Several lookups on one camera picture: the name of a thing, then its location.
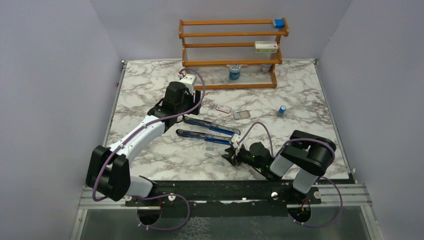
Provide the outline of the white green carton box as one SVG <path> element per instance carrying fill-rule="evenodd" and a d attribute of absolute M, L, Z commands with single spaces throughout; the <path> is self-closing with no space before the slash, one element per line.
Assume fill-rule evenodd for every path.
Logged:
<path fill-rule="evenodd" d="M 279 50 L 276 41 L 255 41 L 254 48 L 256 54 L 276 54 Z"/>

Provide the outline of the grey staples tray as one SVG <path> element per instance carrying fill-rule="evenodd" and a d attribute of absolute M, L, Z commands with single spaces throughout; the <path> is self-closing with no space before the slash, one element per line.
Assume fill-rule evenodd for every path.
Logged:
<path fill-rule="evenodd" d="M 243 120 L 251 117 L 248 110 L 236 111 L 233 113 L 233 116 L 235 120 Z"/>

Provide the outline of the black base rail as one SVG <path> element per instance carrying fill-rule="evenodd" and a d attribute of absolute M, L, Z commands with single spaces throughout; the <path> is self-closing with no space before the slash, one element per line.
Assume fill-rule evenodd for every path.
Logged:
<path fill-rule="evenodd" d="M 288 180 L 200 180 L 158 181 L 159 199 L 140 200 L 123 197 L 119 200 L 93 201 L 92 190 L 82 191 L 80 210 L 128 210 L 148 218 L 191 217 L 285 217 L 288 213 L 304 214 L 312 208 L 372 206 L 363 184 L 346 181 L 333 186 L 321 180 L 305 196 L 297 196 Z"/>

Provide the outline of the orange wooden shelf rack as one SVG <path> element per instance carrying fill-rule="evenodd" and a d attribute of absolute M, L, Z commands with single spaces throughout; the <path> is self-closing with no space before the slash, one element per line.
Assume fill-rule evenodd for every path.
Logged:
<path fill-rule="evenodd" d="M 274 19 L 180 20 L 182 65 L 204 74 L 207 89 L 272 89 L 278 85 L 276 67 L 283 63 L 281 39 L 290 28 L 275 29 Z M 277 53 L 255 53 L 255 41 L 276 41 Z M 262 64 L 272 64 L 262 72 Z M 229 78 L 229 65 L 241 65 L 239 79 Z"/>

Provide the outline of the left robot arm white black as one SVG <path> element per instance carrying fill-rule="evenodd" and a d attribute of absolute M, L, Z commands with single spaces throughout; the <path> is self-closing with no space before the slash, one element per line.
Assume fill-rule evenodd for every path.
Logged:
<path fill-rule="evenodd" d="M 93 200 L 118 201 L 131 196 L 138 197 L 147 206 L 155 203 L 154 183 L 146 177 L 132 176 L 130 163 L 172 127 L 179 116 L 198 115 L 204 96 L 204 89 L 190 91 L 182 81 L 172 81 L 164 97 L 147 112 L 137 128 L 109 147 L 98 145 L 94 148 L 85 179 L 85 184 L 93 189 Z"/>

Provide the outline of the white small jar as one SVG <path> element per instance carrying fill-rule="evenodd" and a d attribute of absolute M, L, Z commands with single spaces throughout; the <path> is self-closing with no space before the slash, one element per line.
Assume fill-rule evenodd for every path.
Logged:
<path fill-rule="evenodd" d="M 272 64 L 262 64 L 261 66 L 262 66 L 262 69 L 261 69 L 262 72 L 267 73 L 270 71 Z"/>

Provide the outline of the blue stapler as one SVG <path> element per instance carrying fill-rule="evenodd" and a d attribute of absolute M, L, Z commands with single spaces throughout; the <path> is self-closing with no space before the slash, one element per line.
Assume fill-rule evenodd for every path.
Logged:
<path fill-rule="evenodd" d="M 207 129 L 208 132 L 177 129 L 175 132 L 180 137 L 201 139 L 205 142 L 231 146 L 235 136 L 240 136 L 241 131 L 236 128 L 219 125 L 210 121 L 200 120 L 184 116 L 182 121 L 185 124 L 198 126 Z"/>

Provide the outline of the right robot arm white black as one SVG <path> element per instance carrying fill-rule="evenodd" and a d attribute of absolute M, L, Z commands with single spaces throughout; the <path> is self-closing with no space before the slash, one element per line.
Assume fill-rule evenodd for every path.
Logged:
<path fill-rule="evenodd" d="M 299 167 L 288 196 L 292 202 L 300 204 L 335 160 L 336 149 L 336 144 L 327 138 L 295 130 L 276 156 L 272 156 L 261 142 L 255 142 L 249 149 L 234 143 L 224 150 L 222 158 L 233 166 L 247 164 L 269 181 L 279 181 L 292 166 Z"/>

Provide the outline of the blue box on top shelf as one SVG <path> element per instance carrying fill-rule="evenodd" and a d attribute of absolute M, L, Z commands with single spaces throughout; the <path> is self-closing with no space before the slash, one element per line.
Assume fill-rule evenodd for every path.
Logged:
<path fill-rule="evenodd" d="M 285 27 L 285 21 L 283 19 L 273 19 L 272 25 L 274 29 L 282 29 Z"/>

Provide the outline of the blue white cup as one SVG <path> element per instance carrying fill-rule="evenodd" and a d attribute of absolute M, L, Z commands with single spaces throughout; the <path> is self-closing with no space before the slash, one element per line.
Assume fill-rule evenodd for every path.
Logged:
<path fill-rule="evenodd" d="M 240 78 L 240 74 L 241 74 L 241 68 L 242 66 L 240 64 L 230 64 L 228 66 L 228 71 L 229 71 L 229 79 L 230 80 L 237 80 Z"/>

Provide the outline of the small blue capped cylinder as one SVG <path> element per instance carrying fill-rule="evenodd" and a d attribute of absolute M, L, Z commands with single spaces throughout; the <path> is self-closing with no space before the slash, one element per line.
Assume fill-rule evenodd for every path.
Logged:
<path fill-rule="evenodd" d="M 279 108 L 279 110 L 277 111 L 277 116 L 279 117 L 279 118 L 282 118 L 283 116 L 284 116 L 284 114 L 285 114 L 285 111 L 286 111 L 286 106 L 285 105 L 281 105 L 280 106 L 280 108 Z"/>

